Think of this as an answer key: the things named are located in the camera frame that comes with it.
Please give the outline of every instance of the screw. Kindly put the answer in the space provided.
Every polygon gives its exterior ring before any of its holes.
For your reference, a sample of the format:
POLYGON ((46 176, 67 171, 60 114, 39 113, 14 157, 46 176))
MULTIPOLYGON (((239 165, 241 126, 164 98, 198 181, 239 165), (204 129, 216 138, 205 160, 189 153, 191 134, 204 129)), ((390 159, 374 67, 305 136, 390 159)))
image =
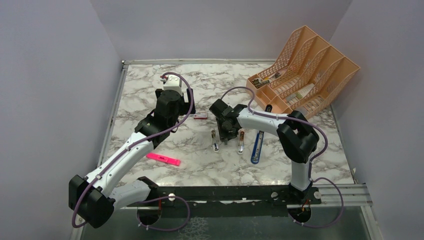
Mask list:
POLYGON ((321 193, 320 193, 319 191, 314 192, 314 193, 313 193, 313 196, 314 196, 316 199, 321 199, 321 193))
POLYGON ((272 199, 276 200, 277 197, 278 197, 278 193, 276 193, 276 192, 271 193, 271 198, 272 199))

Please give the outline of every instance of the metal frame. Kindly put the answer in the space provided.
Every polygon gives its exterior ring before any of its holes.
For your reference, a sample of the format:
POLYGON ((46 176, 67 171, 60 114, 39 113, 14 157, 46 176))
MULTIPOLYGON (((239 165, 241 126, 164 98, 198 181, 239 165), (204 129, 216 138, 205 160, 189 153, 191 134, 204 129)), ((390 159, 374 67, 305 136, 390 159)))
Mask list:
POLYGON ((123 63, 123 66, 122 66, 122 71, 121 71, 119 82, 118 82, 118 89, 115 94, 115 100, 113 101, 112 111, 110 112, 109 122, 108 122, 109 124, 107 125, 107 128, 106 128, 106 134, 104 136, 103 145, 101 146, 100 156, 98 157, 98 162, 97 162, 97 167, 102 165, 105 157, 108 155, 112 133, 114 131, 114 126, 115 126, 114 123, 117 118, 118 108, 121 102, 121 95, 122 95, 122 91, 124 90, 124 83, 127 78, 129 65, 125 64, 125 61, 122 61, 122 63, 123 63))
MULTIPOLYGON (((127 77, 128 68, 129 65, 144 65, 144 64, 273 64, 275 62, 275 59, 152 59, 152 60, 126 60, 122 61, 123 67, 121 76, 118 83, 118 88, 115 94, 115 101, 111 109, 110 117, 109 117, 109 124, 106 129, 103 145, 101 148, 101 152, 98 159, 97 166, 100 166, 103 162, 103 159, 108 154, 110 141, 114 129, 114 123, 117 117, 119 103, 121 100, 122 91, 124 89, 124 83, 127 77)), ((337 192, 337 190, 329 184, 320 184, 320 185, 314 185, 314 187, 318 187, 319 191, 321 193, 321 204, 313 204, 311 205, 312 208, 320 208, 320 207, 340 207, 340 196, 337 192)), ((382 234, 380 232, 380 229, 378 227, 377 221, 374 217, 373 211, 372 211, 372 205, 373 202, 371 200, 370 194, 368 192, 367 186, 365 184, 338 184, 337 187, 339 187, 343 200, 344 205, 346 207, 361 207, 362 214, 364 217, 364 221, 368 230, 368 233, 370 235, 370 238, 372 240, 382 240, 382 234)), ((296 204, 290 204, 287 205, 287 208, 298 208, 299 205, 296 204)), ((138 207, 123 207, 122 210, 146 210, 146 209, 157 209, 157 207, 150 207, 150 206, 138 206, 138 207)), ((83 227, 80 228, 73 228, 70 240, 80 240, 83 233, 83 227)))
POLYGON ((184 58, 184 59, 148 59, 126 60, 125 65, 142 64, 273 64, 275 59, 224 59, 224 58, 184 58))
POLYGON ((373 209, 370 206, 361 206, 362 215, 365 220, 366 228, 372 240, 383 240, 382 232, 374 217, 373 209))

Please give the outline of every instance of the desk organizer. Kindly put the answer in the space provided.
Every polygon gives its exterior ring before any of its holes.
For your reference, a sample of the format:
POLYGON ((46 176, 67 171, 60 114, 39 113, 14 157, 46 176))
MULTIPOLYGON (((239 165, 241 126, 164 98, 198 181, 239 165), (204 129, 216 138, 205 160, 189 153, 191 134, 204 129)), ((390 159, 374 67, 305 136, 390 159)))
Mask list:
POLYGON ((291 34, 274 64, 249 77, 246 87, 261 108, 271 104, 276 114, 298 110, 308 119, 326 108, 359 69, 303 26, 291 34))

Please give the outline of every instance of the small box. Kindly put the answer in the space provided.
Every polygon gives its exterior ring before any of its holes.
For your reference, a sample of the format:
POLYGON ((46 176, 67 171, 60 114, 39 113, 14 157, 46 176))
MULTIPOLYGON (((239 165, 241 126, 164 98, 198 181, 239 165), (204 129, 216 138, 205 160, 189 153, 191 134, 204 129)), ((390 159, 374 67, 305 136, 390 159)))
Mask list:
POLYGON ((194 119, 208 119, 208 112, 198 111, 193 117, 194 119))

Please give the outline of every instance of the marble surface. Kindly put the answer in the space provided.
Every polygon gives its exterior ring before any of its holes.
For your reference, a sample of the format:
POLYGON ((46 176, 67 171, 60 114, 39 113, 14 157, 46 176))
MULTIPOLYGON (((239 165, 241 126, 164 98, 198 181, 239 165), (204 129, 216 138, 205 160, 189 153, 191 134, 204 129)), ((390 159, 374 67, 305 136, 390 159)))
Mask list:
MULTIPOLYGON (((246 79, 268 64, 167 64, 130 65, 109 145, 110 157, 134 131, 137 123, 156 106, 155 89, 162 88, 159 76, 176 72, 187 79, 193 88, 197 111, 208 111, 208 119, 189 117, 153 152, 181 160, 180 166, 168 165, 143 157, 122 178, 119 186, 147 176, 160 186, 236 186, 286 185, 291 178, 291 161, 286 157, 280 141, 265 134, 259 164, 250 162, 257 131, 247 129, 243 155, 237 154, 238 139, 220 143, 220 152, 211 148, 211 130, 218 132, 211 104, 229 88, 245 86, 246 79)), ((232 105, 247 104, 250 96, 243 89, 230 92, 224 99, 232 105)), ((326 133, 329 146, 318 157, 312 168, 312 178, 327 177, 337 184, 352 184, 348 162, 329 108, 309 119, 326 133)), ((320 137, 318 149, 324 146, 320 137)))

